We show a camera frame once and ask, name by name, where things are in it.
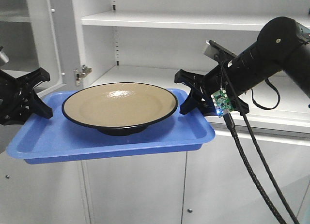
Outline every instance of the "blue tray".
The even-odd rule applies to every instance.
[[[179,104],[187,94],[170,89]],[[7,148],[13,158],[29,164],[86,160],[128,155],[142,155],[197,150],[211,141],[215,132],[198,109],[182,115],[180,107],[169,118],[128,136],[110,136],[96,129],[77,125],[64,117],[61,106],[76,91],[55,92],[44,102],[54,116],[44,119],[32,115]]]

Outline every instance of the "green circuit board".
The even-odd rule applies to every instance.
[[[216,109],[216,113],[219,117],[234,111],[232,103],[225,90],[216,91],[215,93],[211,94],[211,98]]]

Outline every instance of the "plate rim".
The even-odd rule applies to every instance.
[[[173,109],[166,115],[160,117],[159,119],[155,119],[153,121],[150,121],[150,122],[145,122],[145,123],[140,123],[140,124],[134,124],[134,125],[128,125],[128,126],[98,126],[98,125],[91,125],[91,124],[87,124],[87,123],[84,123],[84,122],[80,122],[80,121],[77,121],[75,119],[73,119],[72,117],[70,117],[65,109],[64,109],[64,105],[66,103],[66,101],[68,99],[70,99],[70,97],[74,96],[75,94],[81,92],[81,91],[84,91],[84,90],[87,90],[87,89],[91,89],[91,88],[94,88],[94,87],[99,87],[99,86],[104,86],[104,85],[111,85],[111,84],[142,84],[142,85],[148,85],[148,86],[153,86],[153,87],[157,87],[161,90],[164,90],[168,93],[170,93],[172,95],[172,97],[174,98],[175,100],[175,105],[173,107]],[[62,103],[62,113],[63,115],[70,121],[78,124],[78,125],[81,125],[81,126],[85,126],[85,127],[90,127],[90,128],[95,128],[95,129],[101,129],[101,130],[122,130],[122,129],[130,129],[130,128],[138,128],[138,127],[143,127],[143,126],[149,126],[149,125],[152,125],[152,124],[155,124],[157,122],[160,122],[168,117],[170,117],[175,111],[176,109],[178,108],[178,99],[177,97],[169,90],[163,88],[163,87],[160,87],[160,86],[157,86],[157,85],[152,85],[152,84],[147,84],[147,83],[137,83],[137,82],[115,82],[115,83],[106,83],[106,84],[101,84],[101,85],[96,85],[96,86],[92,86],[92,87],[88,87],[88,88],[85,88],[85,89],[82,89],[82,90],[79,90],[75,93],[73,93],[72,95],[70,95],[69,97],[67,97],[64,102]]]

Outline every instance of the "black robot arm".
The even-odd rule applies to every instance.
[[[180,112],[186,114],[198,107],[205,116],[217,115],[211,95],[221,89],[222,68],[225,68],[238,96],[283,70],[310,98],[309,42],[310,29],[288,17],[269,21],[260,31],[257,41],[238,56],[209,41],[205,55],[216,60],[218,65],[204,76],[183,70],[175,75],[175,83],[183,83],[191,88]],[[225,92],[234,109],[238,110],[230,87]],[[244,112],[248,113],[248,105],[239,101]]]

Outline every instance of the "shelf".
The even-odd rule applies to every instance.
[[[177,15],[108,11],[83,17],[82,24],[117,27],[260,31],[268,21],[276,16]],[[310,28],[308,15],[292,16],[291,18]]]
[[[27,10],[0,11],[0,22],[30,22]]]
[[[96,80],[91,86],[115,82],[138,82],[157,85],[163,88],[181,89],[189,93],[190,89],[183,84],[174,83],[174,75],[178,70],[114,66],[107,73]],[[278,88],[281,102],[275,110],[261,110],[254,106],[251,93],[241,95],[240,98],[248,103],[250,113],[247,117],[253,127],[266,130],[281,130],[288,132],[310,133],[309,98],[288,77],[273,76],[270,81]],[[272,107],[277,102],[277,95],[264,83],[254,87],[254,97],[258,103]],[[242,117],[232,112],[236,125],[245,126]],[[209,122],[224,123],[218,117],[207,117]]]
[[[39,63],[37,59],[28,59],[21,57],[10,57],[10,61],[6,63],[1,69],[22,71],[22,72],[32,72],[39,68]]]

